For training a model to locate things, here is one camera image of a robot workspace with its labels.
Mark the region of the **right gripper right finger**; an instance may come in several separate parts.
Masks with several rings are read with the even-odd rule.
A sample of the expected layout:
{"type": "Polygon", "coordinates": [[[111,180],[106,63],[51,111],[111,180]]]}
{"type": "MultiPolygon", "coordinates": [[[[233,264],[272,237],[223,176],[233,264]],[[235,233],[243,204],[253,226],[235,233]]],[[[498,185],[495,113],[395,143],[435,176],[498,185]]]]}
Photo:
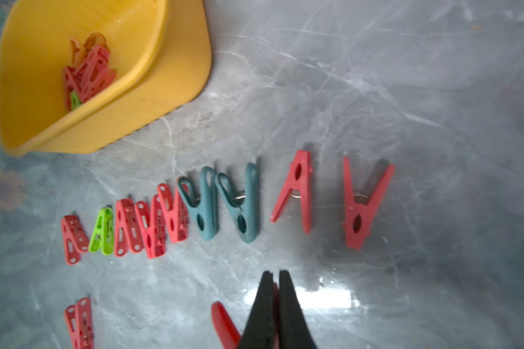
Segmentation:
{"type": "Polygon", "coordinates": [[[295,292],[291,274],[279,272],[279,347],[316,348],[295,292]]]}

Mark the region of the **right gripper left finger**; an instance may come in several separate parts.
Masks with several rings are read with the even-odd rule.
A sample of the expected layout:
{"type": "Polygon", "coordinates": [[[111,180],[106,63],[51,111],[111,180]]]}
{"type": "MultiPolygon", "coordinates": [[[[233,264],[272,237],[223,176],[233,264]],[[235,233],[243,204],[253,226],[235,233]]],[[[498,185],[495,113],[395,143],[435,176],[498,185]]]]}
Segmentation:
{"type": "Polygon", "coordinates": [[[272,349],[275,346],[275,288],[273,274],[262,274],[238,348],[272,349]]]}

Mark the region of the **red clothespin second row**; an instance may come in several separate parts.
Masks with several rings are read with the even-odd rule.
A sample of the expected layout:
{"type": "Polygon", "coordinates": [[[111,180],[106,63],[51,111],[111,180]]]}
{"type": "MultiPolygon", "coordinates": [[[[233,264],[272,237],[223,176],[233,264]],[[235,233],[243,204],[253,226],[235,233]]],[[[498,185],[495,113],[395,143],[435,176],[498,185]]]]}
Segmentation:
{"type": "MultiPolygon", "coordinates": [[[[278,319],[278,286],[274,282],[275,288],[275,346],[273,348],[279,348],[279,319],[278,319]]],[[[238,344],[242,338],[242,334],[235,326],[233,320],[228,314],[225,306],[222,302],[214,302],[211,305],[211,319],[214,330],[218,335],[218,339],[221,342],[222,348],[238,348],[238,344]]]]}

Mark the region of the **teal clothespin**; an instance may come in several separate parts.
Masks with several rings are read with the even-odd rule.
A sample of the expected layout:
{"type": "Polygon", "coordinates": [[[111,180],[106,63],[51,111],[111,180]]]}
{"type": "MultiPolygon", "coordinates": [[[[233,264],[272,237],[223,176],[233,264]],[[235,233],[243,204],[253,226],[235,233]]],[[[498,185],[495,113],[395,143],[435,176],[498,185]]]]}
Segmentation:
{"type": "Polygon", "coordinates": [[[218,193],[215,184],[215,170],[203,167],[199,174],[199,193],[192,181],[180,177],[177,188],[188,209],[189,217],[197,225],[199,235],[206,241],[218,233],[218,193]]]}
{"type": "Polygon", "coordinates": [[[215,182],[218,192],[231,218],[239,231],[241,240],[250,244],[254,242],[260,231],[259,211],[259,169],[254,163],[248,163],[245,169],[244,198],[235,193],[229,177],[225,173],[218,173],[215,182]]]}

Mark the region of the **green clothespin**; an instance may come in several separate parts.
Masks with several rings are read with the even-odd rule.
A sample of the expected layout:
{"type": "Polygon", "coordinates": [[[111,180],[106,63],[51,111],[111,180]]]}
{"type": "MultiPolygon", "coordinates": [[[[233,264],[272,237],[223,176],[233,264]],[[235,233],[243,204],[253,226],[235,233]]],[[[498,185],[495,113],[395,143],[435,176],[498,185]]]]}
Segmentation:
{"type": "Polygon", "coordinates": [[[114,223],[112,208],[101,208],[93,227],[88,245],[90,252],[101,252],[110,255],[114,252],[114,223]]]}

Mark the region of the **yellow plastic storage box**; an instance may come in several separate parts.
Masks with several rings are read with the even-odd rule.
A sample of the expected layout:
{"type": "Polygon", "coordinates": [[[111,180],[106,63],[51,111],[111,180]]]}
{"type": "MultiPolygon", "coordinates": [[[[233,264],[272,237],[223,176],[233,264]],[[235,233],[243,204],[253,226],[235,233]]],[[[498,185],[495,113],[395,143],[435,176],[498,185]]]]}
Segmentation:
{"type": "Polygon", "coordinates": [[[0,40],[0,145],[89,154],[193,100],[210,75],[202,1],[16,1],[0,40]],[[114,82],[75,111],[62,70],[73,37],[106,37],[114,82]]]}

